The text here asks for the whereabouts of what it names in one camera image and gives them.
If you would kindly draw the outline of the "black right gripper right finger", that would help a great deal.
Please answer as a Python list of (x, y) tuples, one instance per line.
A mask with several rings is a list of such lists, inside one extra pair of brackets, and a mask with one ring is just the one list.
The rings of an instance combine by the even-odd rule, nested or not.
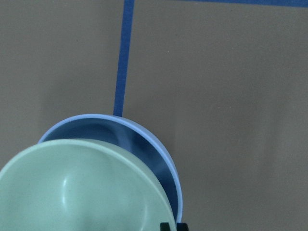
[(189, 231), (187, 223), (177, 223), (176, 228), (177, 231)]

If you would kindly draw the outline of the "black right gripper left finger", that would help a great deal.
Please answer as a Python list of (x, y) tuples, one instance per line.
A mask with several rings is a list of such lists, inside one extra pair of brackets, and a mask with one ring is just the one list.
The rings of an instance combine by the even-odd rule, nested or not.
[(160, 223), (160, 231), (170, 231), (170, 225), (168, 222)]

